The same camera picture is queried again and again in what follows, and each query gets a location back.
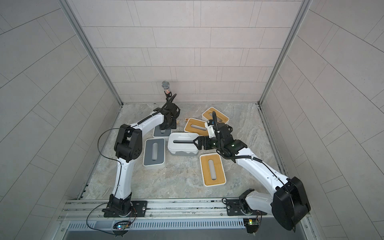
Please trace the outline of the grey lid tissue box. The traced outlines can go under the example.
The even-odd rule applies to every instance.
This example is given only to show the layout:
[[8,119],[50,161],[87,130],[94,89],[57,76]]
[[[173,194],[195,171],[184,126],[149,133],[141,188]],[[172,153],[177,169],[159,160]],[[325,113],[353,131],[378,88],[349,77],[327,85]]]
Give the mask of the grey lid tissue box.
[[166,166],[166,141],[164,138],[153,138],[145,141],[143,166],[147,170],[162,169]]
[[160,126],[156,126],[153,131],[154,138],[163,138],[167,142],[169,140],[169,136],[172,133],[172,129],[161,130]]

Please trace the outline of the white lid tissue box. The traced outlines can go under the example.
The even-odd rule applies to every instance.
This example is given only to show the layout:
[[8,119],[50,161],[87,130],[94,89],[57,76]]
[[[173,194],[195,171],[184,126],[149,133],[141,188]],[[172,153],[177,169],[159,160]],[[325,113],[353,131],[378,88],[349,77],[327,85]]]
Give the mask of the white lid tissue box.
[[199,137],[196,133],[171,133],[168,140],[168,150],[174,156],[196,156],[199,152],[194,140]]

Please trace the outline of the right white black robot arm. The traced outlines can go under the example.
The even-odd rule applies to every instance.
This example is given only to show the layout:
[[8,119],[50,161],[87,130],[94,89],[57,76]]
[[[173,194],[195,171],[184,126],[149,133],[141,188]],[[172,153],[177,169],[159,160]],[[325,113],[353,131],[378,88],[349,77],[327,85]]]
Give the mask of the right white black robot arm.
[[241,140],[232,136],[233,128],[218,122],[216,112],[207,120],[208,136],[197,137],[193,143],[198,150],[216,150],[221,158],[231,160],[246,169],[271,195],[267,199],[248,189],[239,196],[239,207],[244,215],[271,214],[286,230],[295,231],[296,225],[311,211],[304,184],[297,177],[289,178],[271,168]]

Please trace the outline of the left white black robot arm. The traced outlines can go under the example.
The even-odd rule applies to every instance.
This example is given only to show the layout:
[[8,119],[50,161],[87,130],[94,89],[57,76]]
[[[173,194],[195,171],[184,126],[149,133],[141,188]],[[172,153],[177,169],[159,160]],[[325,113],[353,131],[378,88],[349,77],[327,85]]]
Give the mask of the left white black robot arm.
[[123,124],[118,128],[114,145],[118,162],[117,177],[107,207],[102,209],[105,218],[126,217],[134,212],[131,204],[131,181],[136,159],[143,150],[143,136],[159,126],[161,130],[175,129],[180,108],[173,103],[177,95],[168,94],[167,102],[137,123]]

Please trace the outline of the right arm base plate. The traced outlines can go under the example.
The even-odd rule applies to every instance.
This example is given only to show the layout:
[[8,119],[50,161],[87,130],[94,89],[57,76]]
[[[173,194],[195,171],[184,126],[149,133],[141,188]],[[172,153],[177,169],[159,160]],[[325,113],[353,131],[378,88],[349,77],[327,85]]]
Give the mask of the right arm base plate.
[[246,210],[241,208],[239,199],[227,199],[223,198],[222,203],[226,205],[228,216],[266,216],[267,213],[256,210]]

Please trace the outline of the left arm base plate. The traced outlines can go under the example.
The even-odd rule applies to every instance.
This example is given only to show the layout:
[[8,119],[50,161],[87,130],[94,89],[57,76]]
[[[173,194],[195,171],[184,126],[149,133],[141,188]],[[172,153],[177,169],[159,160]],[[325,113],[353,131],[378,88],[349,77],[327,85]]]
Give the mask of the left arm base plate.
[[107,204],[105,209],[102,209],[105,218],[128,218],[128,217],[144,217],[146,214],[147,201],[131,201],[130,209],[127,213],[120,213],[118,210],[113,210],[110,204]]

